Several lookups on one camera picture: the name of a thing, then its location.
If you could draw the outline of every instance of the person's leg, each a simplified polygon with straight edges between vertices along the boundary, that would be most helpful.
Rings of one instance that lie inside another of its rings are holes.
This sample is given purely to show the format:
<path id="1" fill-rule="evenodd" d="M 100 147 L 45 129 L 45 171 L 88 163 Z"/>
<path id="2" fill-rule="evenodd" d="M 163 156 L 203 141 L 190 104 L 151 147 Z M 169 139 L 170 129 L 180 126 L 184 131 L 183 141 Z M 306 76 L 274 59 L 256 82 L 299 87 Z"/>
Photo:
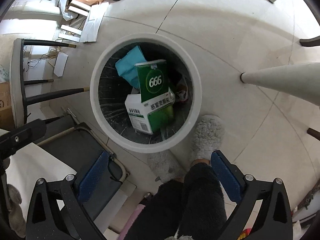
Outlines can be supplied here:
<path id="1" fill-rule="evenodd" d="M 227 216 L 220 183 L 206 163 L 195 164 L 185 176 L 182 205 L 185 210 L 178 237 L 191 236 L 193 240 L 217 238 Z"/>
<path id="2" fill-rule="evenodd" d="M 170 151 L 148 154 L 147 161 L 164 184 L 141 211 L 124 240 L 164 240 L 175 235 L 182 217 L 181 178 L 186 172 Z"/>
<path id="3" fill-rule="evenodd" d="M 227 221 L 220 182 L 210 166 L 211 153 L 220 148 L 224 128 L 221 119 L 206 115 L 193 134 L 191 169 L 184 179 L 182 207 L 185 209 L 178 236 L 193 240 L 216 239 Z"/>

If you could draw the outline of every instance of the black pants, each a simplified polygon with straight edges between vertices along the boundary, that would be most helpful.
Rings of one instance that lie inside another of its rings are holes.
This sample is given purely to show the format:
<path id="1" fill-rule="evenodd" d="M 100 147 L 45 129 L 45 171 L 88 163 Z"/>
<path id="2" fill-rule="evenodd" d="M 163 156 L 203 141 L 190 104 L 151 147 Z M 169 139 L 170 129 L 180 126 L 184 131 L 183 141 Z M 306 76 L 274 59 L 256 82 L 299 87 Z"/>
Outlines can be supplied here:
<path id="1" fill-rule="evenodd" d="M 164 240 L 178 228 L 178 238 L 212 240 L 226 220 L 220 183 L 211 167 L 198 163 L 184 183 L 171 180 L 159 187 L 124 240 Z"/>

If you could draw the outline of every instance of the pink object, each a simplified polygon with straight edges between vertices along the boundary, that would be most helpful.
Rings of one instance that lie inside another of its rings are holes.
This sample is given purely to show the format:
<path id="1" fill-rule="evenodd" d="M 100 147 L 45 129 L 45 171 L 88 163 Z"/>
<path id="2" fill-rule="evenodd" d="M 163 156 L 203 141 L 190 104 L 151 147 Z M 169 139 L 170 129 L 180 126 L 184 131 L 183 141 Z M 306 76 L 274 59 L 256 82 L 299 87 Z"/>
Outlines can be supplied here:
<path id="1" fill-rule="evenodd" d="M 142 209 L 144 209 L 145 205 L 138 204 L 135 211 L 131 214 L 129 217 L 127 223 L 124 225 L 124 228 L 120 232 L 117 240 L 123 240 L 127 232 L 129 231 L 129 228 L 132 226 L 133 222 L 136 220 Z"/>

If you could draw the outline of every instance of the trash can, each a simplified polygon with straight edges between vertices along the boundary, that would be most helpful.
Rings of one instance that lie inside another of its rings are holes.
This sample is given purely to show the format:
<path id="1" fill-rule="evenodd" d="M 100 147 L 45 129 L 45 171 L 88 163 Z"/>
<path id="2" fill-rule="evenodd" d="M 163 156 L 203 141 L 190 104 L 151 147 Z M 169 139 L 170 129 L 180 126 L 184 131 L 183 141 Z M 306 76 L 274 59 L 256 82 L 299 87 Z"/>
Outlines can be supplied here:
<path id="1" fill-rule="evenodd" d="M 168 71 L 174 68 L 188 85 L 188 100 L 173 105 L 174 121 L 153 135 L 132 127 L 124 105 L 132 86 L 115 68 L 115 63 L 137 45 L 147 61 L 165 59 Z M 115 143 L 135 152 L 160 152 L 178 144 L 195 125 L 202 101 L 201 80 L 191 57 L 176 42 L 158 34 L 137 33 L 121 38 L 102 53 L 92 73 L 90 101 L 98 124 Z"/>

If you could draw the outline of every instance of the blue gripper pad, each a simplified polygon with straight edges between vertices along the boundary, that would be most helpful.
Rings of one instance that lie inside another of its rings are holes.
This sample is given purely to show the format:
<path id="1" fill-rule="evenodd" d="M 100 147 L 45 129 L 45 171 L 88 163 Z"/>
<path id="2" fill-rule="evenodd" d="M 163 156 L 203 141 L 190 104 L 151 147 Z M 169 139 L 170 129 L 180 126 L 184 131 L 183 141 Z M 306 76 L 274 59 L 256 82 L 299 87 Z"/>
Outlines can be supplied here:
<path id="1" fill-rule="evenodd" d="M 242 199 L 240 183 L 215 151 L 211 154 L 211 167 L 216 173 L 230 200 L 239 204 Z"/>
<path id="2" fill-rule="evenodd" d="M 107 151 L 103 151 L 87 174 L 84 176 L 83 180 L 80 182 L 77 195 L 77 200 L 79 203 L 86 202 L 90 199 L 100 180 L 100 177 L 108 168 L 109 156 L 110 154 Z"/>

